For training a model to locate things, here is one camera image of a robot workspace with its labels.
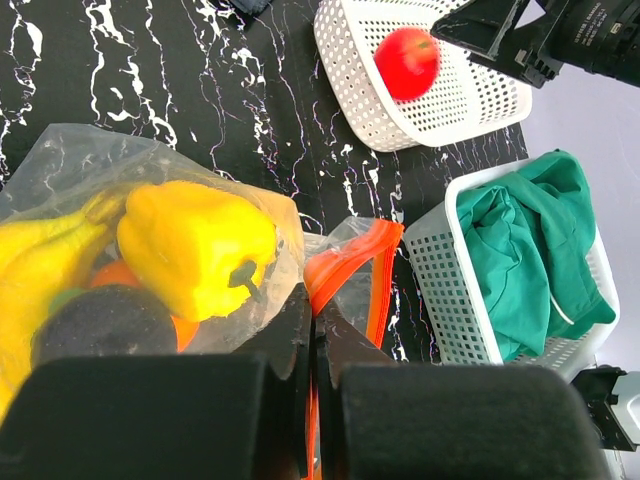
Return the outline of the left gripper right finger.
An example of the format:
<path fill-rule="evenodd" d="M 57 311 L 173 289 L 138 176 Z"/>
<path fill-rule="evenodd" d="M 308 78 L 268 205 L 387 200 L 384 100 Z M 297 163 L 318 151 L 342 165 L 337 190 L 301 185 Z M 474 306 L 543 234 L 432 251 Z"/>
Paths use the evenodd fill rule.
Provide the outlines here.
<path fill-rule="evenodd" d="M 351 364 L 388 365 L 393 360 L 351 325 L 339 307 L 329 304 L 315 318 L 313 367 L 317 408 L 316 479 L 335 479 L 344 445 L 344 416 L 339 395 L 342 371 Z"/>

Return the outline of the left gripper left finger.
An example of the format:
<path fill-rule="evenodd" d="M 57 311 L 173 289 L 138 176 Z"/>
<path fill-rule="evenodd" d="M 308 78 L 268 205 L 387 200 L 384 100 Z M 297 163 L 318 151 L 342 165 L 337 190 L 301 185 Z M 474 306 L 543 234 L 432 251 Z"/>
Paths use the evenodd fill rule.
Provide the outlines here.
<path fill-rule="evenodd" d="M 261 383 L 254 479 L 303 479 L 310 473 L 311 333 L 309 295 L 299 283 L 269 324 L 236 350 L 268 362 Z"/>

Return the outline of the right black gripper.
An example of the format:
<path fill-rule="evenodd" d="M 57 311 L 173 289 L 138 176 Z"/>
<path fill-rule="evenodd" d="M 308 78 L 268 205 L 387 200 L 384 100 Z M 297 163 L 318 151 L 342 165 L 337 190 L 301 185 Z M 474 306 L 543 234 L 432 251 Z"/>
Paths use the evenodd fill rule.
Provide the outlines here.
<path fill-rule="evenodd" d="M 540 88 L 564 65 L 639 85 L 639 3 L 538 1 L 542 14 L 517 26 L 528 1 L 474 0 L 436 20 L 435 38 L 496 58 L 509 33 L 509 76 Z"/>

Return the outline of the red fake apple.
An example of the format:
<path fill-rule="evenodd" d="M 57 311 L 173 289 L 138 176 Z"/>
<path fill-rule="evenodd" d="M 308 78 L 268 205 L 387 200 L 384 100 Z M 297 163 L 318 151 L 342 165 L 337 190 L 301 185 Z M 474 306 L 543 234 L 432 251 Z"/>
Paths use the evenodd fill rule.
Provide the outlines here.
<path fill-rule="evenodd" d="M 413 101 L 431 89 L 440 70 L 440 50 L 424 29 L 400 28 L 378 46 L 374 62 L 395 101 Z"/>

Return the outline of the dark fake avocado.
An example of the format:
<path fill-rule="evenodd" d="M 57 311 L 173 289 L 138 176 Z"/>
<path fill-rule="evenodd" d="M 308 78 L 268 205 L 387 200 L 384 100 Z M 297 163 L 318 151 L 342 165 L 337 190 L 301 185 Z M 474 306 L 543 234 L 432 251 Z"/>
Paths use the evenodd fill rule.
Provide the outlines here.
<path fill-rule="evenodd" d="M 132 289 L 102 286 L 67 301 L 33 336 L 31 365 L 66 357 L 176 353 L 169 317 Z"/>

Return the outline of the fake orange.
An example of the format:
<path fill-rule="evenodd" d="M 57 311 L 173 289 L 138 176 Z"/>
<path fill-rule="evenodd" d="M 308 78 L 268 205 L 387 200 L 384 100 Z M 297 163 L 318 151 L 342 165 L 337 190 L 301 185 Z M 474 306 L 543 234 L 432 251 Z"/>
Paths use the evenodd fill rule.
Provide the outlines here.
<path fill-rule="evenodd" d="M 199 324 L 188 322 L 179 318 L 176 314 L 171 313 L 168 308 L 141 283 L 123 259 L 111 261 L 93 274 L 89 282 L 89 287 L 97 288 L 102 286 L 127 287 L 135 293 L 143 294 L 157 303 L 171 321 L 177 353 L 185 352 L 195 339 L 199 330 Z"/>

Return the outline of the clear zip top bag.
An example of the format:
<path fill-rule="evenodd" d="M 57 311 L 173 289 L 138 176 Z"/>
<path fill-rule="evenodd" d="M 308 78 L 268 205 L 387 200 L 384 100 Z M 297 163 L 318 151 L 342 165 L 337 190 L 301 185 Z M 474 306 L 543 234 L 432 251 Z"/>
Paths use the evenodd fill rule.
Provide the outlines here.
<path fill-rule="evenodd" d="M 49 126 L 1 193 L 2 477 L 311 476 L 315 317 L 379 358 L 402 233 Z"/>

